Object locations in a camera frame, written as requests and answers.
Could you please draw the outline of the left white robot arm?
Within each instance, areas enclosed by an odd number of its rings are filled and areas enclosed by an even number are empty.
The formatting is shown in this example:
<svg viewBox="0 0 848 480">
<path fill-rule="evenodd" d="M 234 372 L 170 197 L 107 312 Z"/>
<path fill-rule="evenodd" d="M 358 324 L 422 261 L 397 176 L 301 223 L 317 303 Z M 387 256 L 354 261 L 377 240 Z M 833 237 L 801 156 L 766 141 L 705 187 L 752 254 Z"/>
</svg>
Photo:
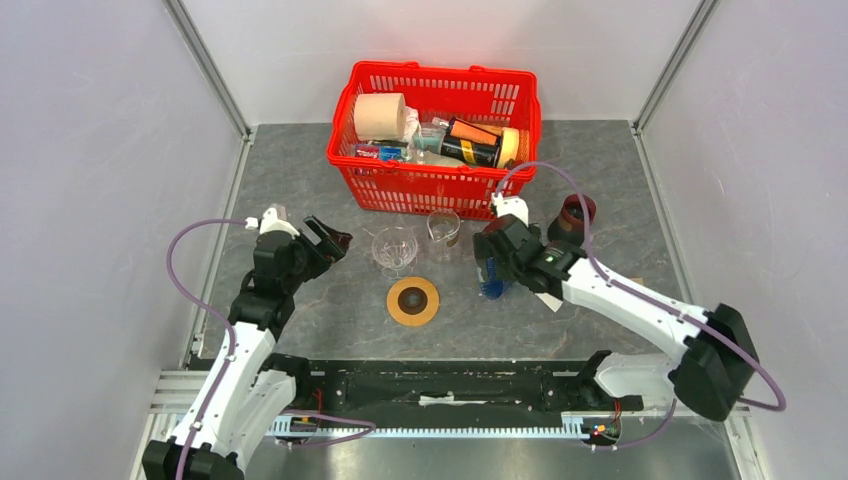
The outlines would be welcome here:
<svg viewBox="0 0 848 480">
<path fill-rule="evenodd" d="M 308 360 L 273 349 L 297 290 L 342 260 L 352 236 L 314 216 L 304 223 L 316 241 L 273 208 L 242 221 L 258 233 L 253 266 L 223 320 L 225 339 L 188 412 L 167 439 L 145 447 L 146 478 L 242 479 L 274 419 L 287 406 L 311 401 Z"/>
</svg>

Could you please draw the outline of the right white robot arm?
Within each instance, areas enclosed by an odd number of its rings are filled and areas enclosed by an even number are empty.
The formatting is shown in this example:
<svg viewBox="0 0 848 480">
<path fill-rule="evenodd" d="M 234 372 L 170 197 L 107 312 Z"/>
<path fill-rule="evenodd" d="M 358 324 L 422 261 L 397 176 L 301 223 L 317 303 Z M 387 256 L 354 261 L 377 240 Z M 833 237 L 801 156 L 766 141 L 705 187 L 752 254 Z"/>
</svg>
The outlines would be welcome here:
<svg viewBox="0 0 848 480">
<path fill-rule="evenodd" d="M 551 310 L 586 307 L 665 353 L 678 400 L 700 416 L 725 420 L 754 375 L 759 356 L 742 314 L 685 304 L 608 269 L 572 244 L 544 244 L 537 228 L 508 214 L 473 236 L 484 272 L 527 287 Z"/>
</svg>

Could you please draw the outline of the round wooden dripper holder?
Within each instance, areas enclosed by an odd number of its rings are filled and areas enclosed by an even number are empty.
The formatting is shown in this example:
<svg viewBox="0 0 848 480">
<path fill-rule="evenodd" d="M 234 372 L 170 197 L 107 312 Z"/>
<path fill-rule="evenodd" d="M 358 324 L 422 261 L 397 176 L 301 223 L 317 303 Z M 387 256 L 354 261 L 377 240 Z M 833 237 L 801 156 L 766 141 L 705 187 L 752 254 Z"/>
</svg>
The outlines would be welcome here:
<svg viewBox="0 0 848 480">
<path fill-rule="evenodd" d="M 391 286 L 386 306 L 389 315 L 398 324 L 420 327 L 435 318 L 440 307 L 440 296 L 429 280 L 406 277 Z"/>
</svg>

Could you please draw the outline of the white paper coffee filter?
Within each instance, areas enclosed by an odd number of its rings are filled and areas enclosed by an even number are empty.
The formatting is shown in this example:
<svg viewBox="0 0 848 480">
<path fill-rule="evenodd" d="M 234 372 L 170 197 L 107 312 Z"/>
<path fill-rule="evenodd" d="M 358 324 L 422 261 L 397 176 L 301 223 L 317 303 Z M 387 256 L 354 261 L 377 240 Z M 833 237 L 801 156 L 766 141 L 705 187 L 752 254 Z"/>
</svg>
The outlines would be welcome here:
<svg viewBox="0 0 848 480">
<path fill-rule="evenodd" d="M 538 293 L 536 297 L 551 311 L 558 312 L 563 305 L 563 301 L 548 293 Z"/>
</svg>

